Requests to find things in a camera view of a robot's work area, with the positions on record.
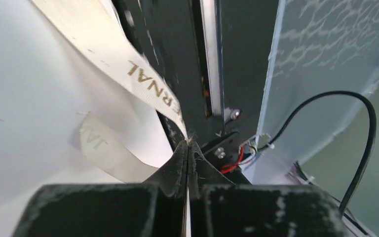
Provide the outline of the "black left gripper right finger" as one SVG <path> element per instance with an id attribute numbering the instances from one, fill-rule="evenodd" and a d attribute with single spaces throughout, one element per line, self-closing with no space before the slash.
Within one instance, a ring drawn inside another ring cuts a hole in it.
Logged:
<path id="1" fill-rule="evenodd" d="M 237 184 L 189 143 L 193 237 L 344 237 L 346 226 L 324 191 L 306 185 Z"/>

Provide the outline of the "cream ribbon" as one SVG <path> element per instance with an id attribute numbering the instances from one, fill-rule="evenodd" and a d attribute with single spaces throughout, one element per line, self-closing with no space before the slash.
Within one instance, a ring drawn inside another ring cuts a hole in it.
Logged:
<path id="1" fill-rule="evenodd" d="M 100 1 L 35 0 L 33 5 L 90 63 L 187 134 L 178 99 Z M 141 183 L 157 171 L 135 157 L 92 112 L 79 133 L 83 154 L 121 182 Z"/>

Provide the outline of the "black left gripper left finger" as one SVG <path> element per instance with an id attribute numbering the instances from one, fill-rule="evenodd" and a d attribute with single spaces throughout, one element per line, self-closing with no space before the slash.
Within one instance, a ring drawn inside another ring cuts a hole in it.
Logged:
<path id="1" fill-rule="evenodd" d="M 31 197 L 15 237 L 183 237 L 188 144 L 142 183 L 53 184 Z"/>

